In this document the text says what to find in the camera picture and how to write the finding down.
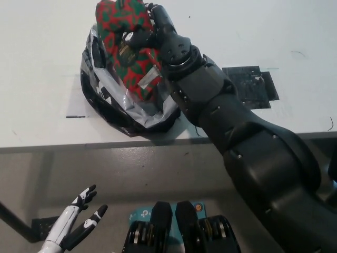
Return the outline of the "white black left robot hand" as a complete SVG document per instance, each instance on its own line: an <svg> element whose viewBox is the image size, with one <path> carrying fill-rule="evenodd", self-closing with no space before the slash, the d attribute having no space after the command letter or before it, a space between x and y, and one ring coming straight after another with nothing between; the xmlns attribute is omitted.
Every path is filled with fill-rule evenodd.
<svg viewBox="0 0 337 253"><path fill-rule="evenodd" d="M88 208L88 203L96 196L95 189L96 185L86 188L64 209L53 224L40 252L71 251L96 228L108 209L107 205L102 205L75 230L72 230L78 215Z"/></svg>

